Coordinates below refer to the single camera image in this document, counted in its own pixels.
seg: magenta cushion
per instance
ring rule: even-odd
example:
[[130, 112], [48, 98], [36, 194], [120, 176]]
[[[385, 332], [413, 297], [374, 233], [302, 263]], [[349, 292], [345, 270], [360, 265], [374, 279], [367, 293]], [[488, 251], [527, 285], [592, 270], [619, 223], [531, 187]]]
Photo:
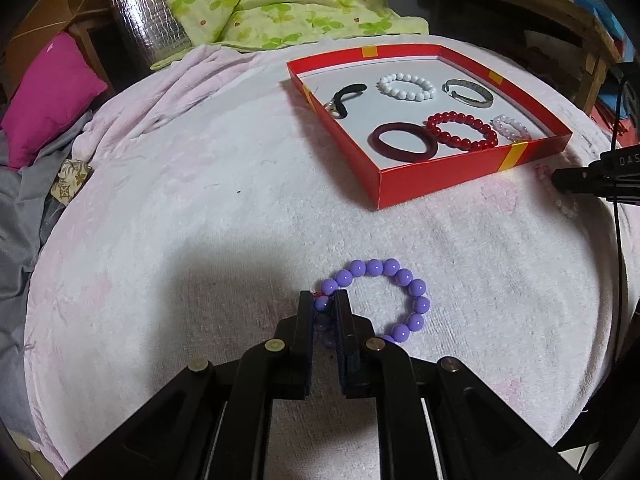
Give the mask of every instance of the magenta cushion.
[[74, 39], [66, 32], [56, 35], [29, 65], [2, 118], [8, 167], [17, 171], [30, 165], [106, 89]]

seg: purple beaded bracelet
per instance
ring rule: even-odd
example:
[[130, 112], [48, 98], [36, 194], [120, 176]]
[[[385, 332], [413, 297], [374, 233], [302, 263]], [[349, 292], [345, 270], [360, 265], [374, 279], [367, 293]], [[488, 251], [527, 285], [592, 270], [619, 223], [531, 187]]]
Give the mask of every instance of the purple beaded bracelet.
[[414, 312], [409, 314], [405, 323], [395, 324], [391, 329], [391, 334], [381, 335], [382, 339], [391, 343], [404, 343], [409, 339], [411, 332], [418, 332], [424, 326], [422, 314], [425, 314], [431, 306], [429, 299], [423, 296], [427, 292], [427, 285], [424, 280], [419, 278], [414, 280], [412, 272], [409, 269], [401, 269], [400, 262], [395, 258], [389, 258], [384, 263], [373, 259], [366, 264], [362, 260], [353, 260], [348, 269], [340, 269], [335, 273], [334, 277], [322, 281], [320, 293], [316, 293], [314, 300], [314, 307], [318, 311], [316, 327], [322, 332], [326, 332], [324, 343], [329, 347], [335, 345], [335, 334], [328, 332], [333, 323], [332, 317], [327, 313], [331, 307], [330, 298], [338, 288], [350, 286], [354, 278], [359, 278], [364, 274], [369, 276], [380, 276], [381, 274], [393, 276], [396, 279], [396, 283], [399, 286], [406, 287], [409, 296], [414, 298]]

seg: bolt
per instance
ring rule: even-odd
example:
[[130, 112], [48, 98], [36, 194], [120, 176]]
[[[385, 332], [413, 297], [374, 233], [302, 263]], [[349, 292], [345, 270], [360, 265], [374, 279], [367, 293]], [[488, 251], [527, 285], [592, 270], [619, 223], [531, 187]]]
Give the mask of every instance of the bolt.
[[208, 359], [205, 359], [204, 357], [196, 357], [187, 365], [187, 368], [192, 372], [198, 373], [206, 370], [208, 366], [209, 366]]
[[455, 357], [443, 357], [440, 360], [442, 366], [447, 372], [457, 372], [462, 367], [462, 363]]
[[269, 339], [265, 344], [264, 347], [269, 351], [269, 352], [280, 352], [281, 350], [284, 350], [285, 347], [285, 343], [282, 339]]
[[385, 347], [385, 340], [380, 339], [379, 337], [372, 337], [370, 339], [367, 339], [367, 342], [364, 343], [364, 345], [369, 350], [373, 350], [374, 352], [379, 352]]

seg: green floral blanket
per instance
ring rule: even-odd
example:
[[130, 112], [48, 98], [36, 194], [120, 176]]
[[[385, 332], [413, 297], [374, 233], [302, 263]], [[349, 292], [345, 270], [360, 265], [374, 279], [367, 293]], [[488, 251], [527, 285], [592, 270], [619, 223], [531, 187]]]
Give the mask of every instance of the green floral blanket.
[[428, 34], [421, 18], [401, 18], [386, 0], [165, 0], [194, 45], [262, 50], [380, 34]]

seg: gray fabric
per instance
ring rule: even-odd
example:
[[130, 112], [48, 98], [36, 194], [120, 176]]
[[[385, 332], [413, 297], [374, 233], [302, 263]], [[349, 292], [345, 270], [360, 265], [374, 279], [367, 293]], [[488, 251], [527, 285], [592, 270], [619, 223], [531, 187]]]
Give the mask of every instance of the gray fabric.
[[33, 165], [18, 173], [6, 167], [0, 130], [0, 418], [9, 430], [39, 442], [24, 379], [24, 322], [29, 280], [63, 206], [49, 195], [72, 141], [91, 118], [83, 114], [45, 146]]

